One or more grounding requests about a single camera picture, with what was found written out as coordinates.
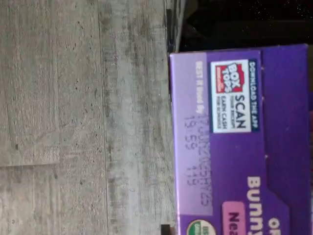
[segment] wood grain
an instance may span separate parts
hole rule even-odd
[[[108,234],[175,220],[164,5],[101,0]]]
[[[0,76],[5,85],[11,143],[0,143],[5,149],[0,165],[58,162],[52,2],[1,1],[0,24],[4,31]]]
[[[173,0],[173,34],[174,34],[174,52],[179,51],[182,26],[184,22],[184,12],[187,0]]]
[[[107,235],[96,0],[58,0],[61,235]]]
[[[0,169],[1,235],[59,235],[60,222],[55,166]]]
[[[1,15],[3,15],[3,7],[0,3],[0,18]],[[0,31],[4,32],[4,24],[1,24],[1,20]],[[5,53],[3,41],[4,38],[0,37],[0,55],[4,55]],[[11,145],[9,119],[5,99],[5,83],[4,77],[1,74],[1,71],[5,70],[5,64],[1,58],[3,57],[0,56],[0,165],[11,165],[11,155],[14,154],[15,150],[12,148]]]
[[[174,0],[165,0],[165,9],[173,9]]]

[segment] red and white logo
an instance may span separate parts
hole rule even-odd
[[[242,92],[245,83],[245,73],[240,63],[216,65],[216,92]]]

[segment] snack box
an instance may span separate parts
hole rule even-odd
[[[170,55],[179,235],[310,235],[307,45]]]

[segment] green seal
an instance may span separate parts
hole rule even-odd
[[[187,235],[216,235],[216,232],[212,224],[205,220],[198,219],[189,224]]]

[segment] white label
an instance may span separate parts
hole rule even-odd
[[[211,62],[213,133],[251,132],[249,60]]]

